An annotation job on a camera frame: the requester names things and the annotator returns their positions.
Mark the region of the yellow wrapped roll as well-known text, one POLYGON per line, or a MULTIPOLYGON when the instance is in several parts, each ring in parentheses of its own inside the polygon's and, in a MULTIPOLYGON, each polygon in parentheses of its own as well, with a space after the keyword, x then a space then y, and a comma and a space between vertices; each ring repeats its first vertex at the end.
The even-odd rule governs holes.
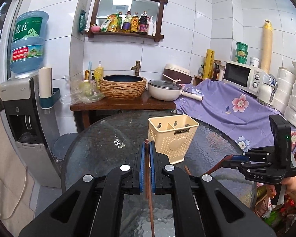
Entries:
POLYGON ((212 78, 213 73, 213 63, 214 63, 214 51, 207 49, 205 63, 203 68, 203 78, 212 78))

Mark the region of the yellow soap bottle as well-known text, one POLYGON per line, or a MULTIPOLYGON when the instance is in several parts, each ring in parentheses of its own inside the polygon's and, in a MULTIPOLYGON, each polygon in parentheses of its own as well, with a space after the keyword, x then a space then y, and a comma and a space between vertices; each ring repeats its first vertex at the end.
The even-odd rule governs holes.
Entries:
POLYGON ((99 61, 98 66, 94 70, 94 76, 95 76, 98 89, 100 89, 100 79, 103 77, 103 75, 104 75, 104 68, 101 65, 101 61, 99 61))

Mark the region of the brown wooden chopstick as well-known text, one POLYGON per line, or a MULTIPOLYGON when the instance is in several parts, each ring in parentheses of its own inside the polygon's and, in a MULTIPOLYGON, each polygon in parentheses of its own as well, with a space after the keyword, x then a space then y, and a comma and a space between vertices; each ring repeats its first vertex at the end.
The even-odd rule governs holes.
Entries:
POLYGON ((151 224, 151 236, 155 237, 154 216, 153 216, 153 202, 152 202, 152 188, 150 176, 150 148, 149 140, 144 141, 144 154, 145 154, 145 195, 149 205, 149 216, 151 224))

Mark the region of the blue water jug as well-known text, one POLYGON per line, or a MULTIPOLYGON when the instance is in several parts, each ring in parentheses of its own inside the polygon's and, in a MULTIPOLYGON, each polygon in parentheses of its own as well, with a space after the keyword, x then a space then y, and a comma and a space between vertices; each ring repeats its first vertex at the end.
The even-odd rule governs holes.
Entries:
POLYGON ((29 11, 17 19, 10 49, 10 70, 23 74, 38 70, 44 60, 49 14, 45 11, 29 11))

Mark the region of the wooden framed mirror shelf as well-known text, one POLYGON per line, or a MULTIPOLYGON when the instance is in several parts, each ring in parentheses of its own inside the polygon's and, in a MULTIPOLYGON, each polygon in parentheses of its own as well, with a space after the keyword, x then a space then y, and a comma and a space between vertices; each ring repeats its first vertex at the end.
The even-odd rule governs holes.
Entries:
POLYGON ((95 0, 88 37, 95 35, 122 35, 152 39, 160 42, 164 7, 168 0, 95 0), (138 33, 138 21, 146 11, 150 18, 148 35, 138 33))

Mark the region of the grey water dispenser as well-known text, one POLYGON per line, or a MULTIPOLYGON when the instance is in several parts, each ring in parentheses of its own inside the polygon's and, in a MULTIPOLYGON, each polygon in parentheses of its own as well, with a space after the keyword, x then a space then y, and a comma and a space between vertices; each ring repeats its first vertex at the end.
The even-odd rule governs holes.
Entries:
POLYGON ((54 108, 41 107, 38 76, 8 80, 0 95, 17 150, 30 173, 42 186, 61 187, 61 169, 52 154, 60 133, 54 108))

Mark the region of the white pan with lid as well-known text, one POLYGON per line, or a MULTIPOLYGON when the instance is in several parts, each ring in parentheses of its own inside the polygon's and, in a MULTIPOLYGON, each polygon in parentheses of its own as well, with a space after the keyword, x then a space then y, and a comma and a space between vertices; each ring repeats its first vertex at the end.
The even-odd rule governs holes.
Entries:
POLYGON ((148 82, 148 92, 153 98, 161 101, 175 101, 180 96, 197 101, 203 100, 201 95, 184 91, 181 85, 166 80, 150 80, 148 82))

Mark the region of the bronze faucet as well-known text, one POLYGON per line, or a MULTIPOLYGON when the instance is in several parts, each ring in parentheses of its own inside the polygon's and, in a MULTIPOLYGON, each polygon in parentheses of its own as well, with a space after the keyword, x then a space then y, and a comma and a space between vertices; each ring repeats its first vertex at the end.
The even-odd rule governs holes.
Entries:
POLYGON ((131 71, 134 71, 136 76, 140 75, 140 69, 141 69, 141 62, 140 60, 137 60, 135 65, 130 68, 131 71))

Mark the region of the paper cup dispenser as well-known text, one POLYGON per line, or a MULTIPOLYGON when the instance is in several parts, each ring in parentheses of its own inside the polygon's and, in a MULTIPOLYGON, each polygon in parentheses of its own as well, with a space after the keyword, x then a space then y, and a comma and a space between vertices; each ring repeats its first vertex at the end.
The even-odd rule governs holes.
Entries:
POLYGON ((39 103, 43 113, 51 113, 56 102, 60 99, 60 89, 52 86, 52 68, 42 67, 38 70, 39 103))

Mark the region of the beige curtain cloth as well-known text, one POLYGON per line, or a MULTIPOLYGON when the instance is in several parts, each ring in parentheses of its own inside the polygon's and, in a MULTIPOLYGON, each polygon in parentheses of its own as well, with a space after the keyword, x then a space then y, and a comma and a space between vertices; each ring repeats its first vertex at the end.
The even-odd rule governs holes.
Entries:
POLYGON ((30 199, 34 179, 11 145, 0 115, 0 220, 12 236, 34 218, 30 199))

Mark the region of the clear plastic bag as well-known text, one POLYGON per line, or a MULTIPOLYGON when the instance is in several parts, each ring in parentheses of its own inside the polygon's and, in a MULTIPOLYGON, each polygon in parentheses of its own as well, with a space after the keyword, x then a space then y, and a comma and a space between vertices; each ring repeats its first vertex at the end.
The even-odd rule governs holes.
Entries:
POLYGON ((70 87, 70 93, 61 95, 60 102, 64 105, 78 103, 88 104, 102 100, 105 95, 98 89, 96 80, 82 80, 78 75, 64 77, 70 87))

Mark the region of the wooden handled spoon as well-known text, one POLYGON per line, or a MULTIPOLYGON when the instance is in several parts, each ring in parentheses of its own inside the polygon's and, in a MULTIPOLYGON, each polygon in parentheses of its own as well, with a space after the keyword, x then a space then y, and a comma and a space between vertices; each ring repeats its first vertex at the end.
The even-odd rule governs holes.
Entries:
POLYGON ((212 174, 220 168, 230 168, 229 162, 231 161, 233 155, 226 155, 221 161, 219 161, 215 166, 205 172, 205 174, 212 174))

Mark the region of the cream plastic utensil holder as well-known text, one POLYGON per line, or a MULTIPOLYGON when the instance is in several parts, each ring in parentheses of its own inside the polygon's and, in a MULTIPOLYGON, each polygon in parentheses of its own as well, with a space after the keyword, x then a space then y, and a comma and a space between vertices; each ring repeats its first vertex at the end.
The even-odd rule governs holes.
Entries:
POLYGON ((199 123, 188 115, 151 117, 148 139, 155 142, 156 152, 169 158, 171 164, 184 161, 199 123))

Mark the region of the toilet paper roll stack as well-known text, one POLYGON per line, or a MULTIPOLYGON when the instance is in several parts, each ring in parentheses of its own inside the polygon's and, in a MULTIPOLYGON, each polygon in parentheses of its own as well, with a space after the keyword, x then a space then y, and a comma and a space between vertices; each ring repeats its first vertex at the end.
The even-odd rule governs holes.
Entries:
POLYGON ((292 62, 295 72, 280 67, 277 71, 278 89, 273 100, 273 108, 296 127, 296 62, 292 62))

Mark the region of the green noodle cup stack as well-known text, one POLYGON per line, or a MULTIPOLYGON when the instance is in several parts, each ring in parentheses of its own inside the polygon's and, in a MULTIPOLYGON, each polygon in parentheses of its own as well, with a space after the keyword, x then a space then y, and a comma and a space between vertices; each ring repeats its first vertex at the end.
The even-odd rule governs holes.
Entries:
POLYGON ((248 55, 248 45, 242 42, 236 43, 235 61, 238 63, 246 64, 248 55))

